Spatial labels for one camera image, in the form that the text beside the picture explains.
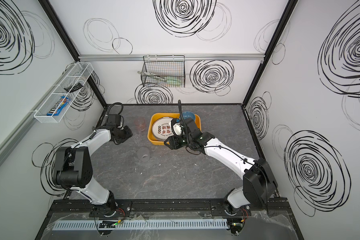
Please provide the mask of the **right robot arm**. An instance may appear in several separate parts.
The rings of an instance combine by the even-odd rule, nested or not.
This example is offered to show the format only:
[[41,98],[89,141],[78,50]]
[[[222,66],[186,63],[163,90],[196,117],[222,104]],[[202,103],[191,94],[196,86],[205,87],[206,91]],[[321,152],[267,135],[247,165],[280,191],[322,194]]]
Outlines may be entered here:
[[252,205],[256,208],[266,209],[268,200],[278,187],[275,176],[269,163],[259,158],[255,160],[231,149],[218,138],[208,132],[202,132],[191,118],[172,119],[171,131],[164,144],[171,150],[188,147],[212,157],[235,174],[243,182],[243,186],[231,190],[223,200],[223,208],[228,215],[233,216],[241,207]]

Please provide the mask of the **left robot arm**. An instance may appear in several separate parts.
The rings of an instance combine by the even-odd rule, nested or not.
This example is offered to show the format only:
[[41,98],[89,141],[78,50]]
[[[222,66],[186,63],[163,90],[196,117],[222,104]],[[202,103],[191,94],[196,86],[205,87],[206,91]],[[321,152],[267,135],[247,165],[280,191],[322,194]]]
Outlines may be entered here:
[[93,130],[84,140],[57,150],[53,168],[53,183],[63,189],[78,192],[105,217],[112,217],[120,209],[112,191],[104,188],[93,176],[91,155],[102,145],[119,145],[132,136],[121,114],[106,114],[104,125]]

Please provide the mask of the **grey-blue bottom bowl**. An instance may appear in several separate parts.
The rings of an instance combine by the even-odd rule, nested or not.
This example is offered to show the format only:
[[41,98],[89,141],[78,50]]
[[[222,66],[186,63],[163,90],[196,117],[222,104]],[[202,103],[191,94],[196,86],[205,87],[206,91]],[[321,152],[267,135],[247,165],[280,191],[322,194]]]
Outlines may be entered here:
[[193,121],[196,120],[196,115],[193,112],[190,111],[184,111],[182,112],[183,119],[192,119]]

